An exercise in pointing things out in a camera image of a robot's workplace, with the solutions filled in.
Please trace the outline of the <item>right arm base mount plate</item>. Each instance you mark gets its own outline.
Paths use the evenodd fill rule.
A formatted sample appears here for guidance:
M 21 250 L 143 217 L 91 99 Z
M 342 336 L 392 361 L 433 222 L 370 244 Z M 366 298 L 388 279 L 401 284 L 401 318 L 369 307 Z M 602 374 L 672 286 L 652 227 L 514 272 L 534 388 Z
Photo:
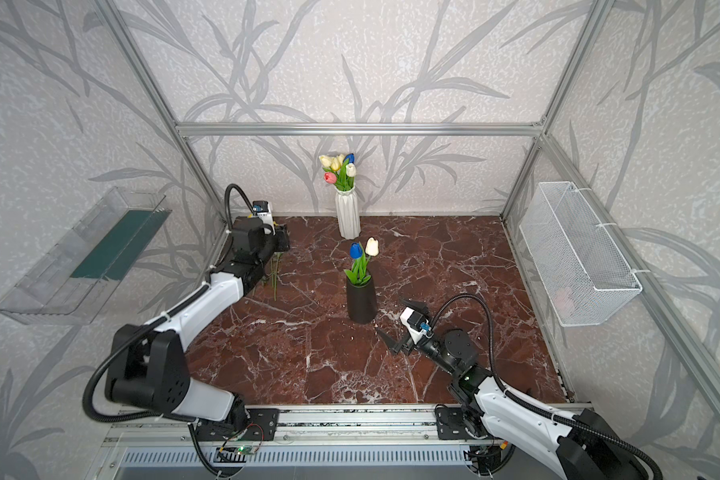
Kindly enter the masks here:
M 434 416 L 439 440 L 482 440 L 489 436 L 478 419 L 461 407 L 437 404 Z

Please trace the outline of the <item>bundle of tulips with band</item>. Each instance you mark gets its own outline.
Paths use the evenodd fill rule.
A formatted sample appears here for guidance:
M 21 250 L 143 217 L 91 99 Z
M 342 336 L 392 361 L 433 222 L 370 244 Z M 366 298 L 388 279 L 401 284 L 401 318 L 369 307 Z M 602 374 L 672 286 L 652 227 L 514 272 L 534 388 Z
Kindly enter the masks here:
M 282 262 L 282 256 L 282 252 L 275 253 L 269 263 L 270 273 L 268 282 L 272 290 L 272 297 L 274 301 L 277 300 L 277 290 L 280 280 L 280 265 Z

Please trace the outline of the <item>cream tulip flower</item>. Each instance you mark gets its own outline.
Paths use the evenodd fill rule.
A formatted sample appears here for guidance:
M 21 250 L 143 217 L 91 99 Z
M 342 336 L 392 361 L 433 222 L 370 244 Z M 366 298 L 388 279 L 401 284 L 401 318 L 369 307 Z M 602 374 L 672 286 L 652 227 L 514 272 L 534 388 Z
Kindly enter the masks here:
M 361 284 L 365 284 L 371 279 L 371 274 L 368 272 L 368 265 L 370 260 L 378 254 L 379 242 L 375 238 L 371 237 L 367 240 L 363 255 L 361 257 L 362 264 L 359 271 L 360 276 L 358 277 L 358 279 L 361 281 Z

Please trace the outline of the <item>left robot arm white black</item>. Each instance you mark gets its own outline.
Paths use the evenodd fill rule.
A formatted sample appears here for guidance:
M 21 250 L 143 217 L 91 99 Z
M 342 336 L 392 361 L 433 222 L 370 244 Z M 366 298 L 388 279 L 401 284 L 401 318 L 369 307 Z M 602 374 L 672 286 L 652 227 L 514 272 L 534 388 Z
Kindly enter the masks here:
M 244 201 L 248 213 L 225 213 L 226 240 L 219 262 L 200 286 L 142 325 L 126 324 L 111 353 L 84 389 L 82 409 L 99 423 L 150 417 L 216 424 L 237 432 L 249 423 L 242 398 L 190 374 L 186 351 L 221 313 L 264 279 L 271 259 L 290 248 L 286 226 L 275 222 L 268 201 Z

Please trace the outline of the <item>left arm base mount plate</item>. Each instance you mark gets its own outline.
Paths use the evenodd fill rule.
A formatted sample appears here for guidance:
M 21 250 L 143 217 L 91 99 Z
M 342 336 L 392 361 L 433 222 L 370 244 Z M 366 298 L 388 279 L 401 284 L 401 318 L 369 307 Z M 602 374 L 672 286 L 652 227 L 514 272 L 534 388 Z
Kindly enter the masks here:
M 200 442 L 227 439 L 253 442 L 273 441 L 279 416 L 280 410 L 277 408 L 249 408 L 242 417 L 231 423 L 201 420 L 196 426 L 196 438 Z

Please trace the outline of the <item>white ribbed ceramic vase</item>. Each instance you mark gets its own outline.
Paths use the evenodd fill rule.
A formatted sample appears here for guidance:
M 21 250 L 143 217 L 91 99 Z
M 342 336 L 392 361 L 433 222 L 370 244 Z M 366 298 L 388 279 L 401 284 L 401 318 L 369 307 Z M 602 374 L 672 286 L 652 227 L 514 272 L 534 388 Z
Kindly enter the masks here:
M 339 231 L 344 239 L 355 239 L 361 233 L 358 197 L 356 188 L 338 190 L 335 196 L 336 217 Z

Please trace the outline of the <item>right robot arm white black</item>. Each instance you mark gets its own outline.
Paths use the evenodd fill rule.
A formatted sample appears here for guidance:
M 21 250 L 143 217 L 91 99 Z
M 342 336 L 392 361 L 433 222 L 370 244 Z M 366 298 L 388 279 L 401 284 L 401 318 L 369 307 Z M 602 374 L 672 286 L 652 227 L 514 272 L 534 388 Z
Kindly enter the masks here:
M 622 440 L 594 411 L 574 414 L 536 400 L 506 384 L 494 364 L 480 365 L 464 330 L 437 334 L 441 315 L 461 299 L 486 304 L 478 295 L 458 294 L 432 314 L 426 304 L 407 300 L 399 317 L 404 335 L 396 339 L 383 330 L 377 334 L 392 353 L 417 351 L 450 375 L 448 390 L 473 437 L 502 439 L 562 479 L 662 478 L 653 458 Z

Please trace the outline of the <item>white tulip flower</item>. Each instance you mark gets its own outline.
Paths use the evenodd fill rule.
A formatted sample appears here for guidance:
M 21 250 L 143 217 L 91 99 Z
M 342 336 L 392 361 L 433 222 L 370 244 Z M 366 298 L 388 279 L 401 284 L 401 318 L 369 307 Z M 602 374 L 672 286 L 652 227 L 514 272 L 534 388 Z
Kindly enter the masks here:
M 349 191 L 354 187 L 355 177 L 357 174 L 356 166 L 354 163 L 348 163 L 345 166 L 346 176 L 346 190 Z

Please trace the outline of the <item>black cylindrical vase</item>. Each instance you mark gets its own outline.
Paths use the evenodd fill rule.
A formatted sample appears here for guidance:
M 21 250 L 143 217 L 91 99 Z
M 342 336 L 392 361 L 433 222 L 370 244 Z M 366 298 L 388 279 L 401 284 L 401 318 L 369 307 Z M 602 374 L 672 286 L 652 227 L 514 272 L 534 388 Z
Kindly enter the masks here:
M 378 313 L 373 277 L 363 285 L 355 285 L 347 279 L 346 294 L 349 319 L 361 325 L 370 324 Z

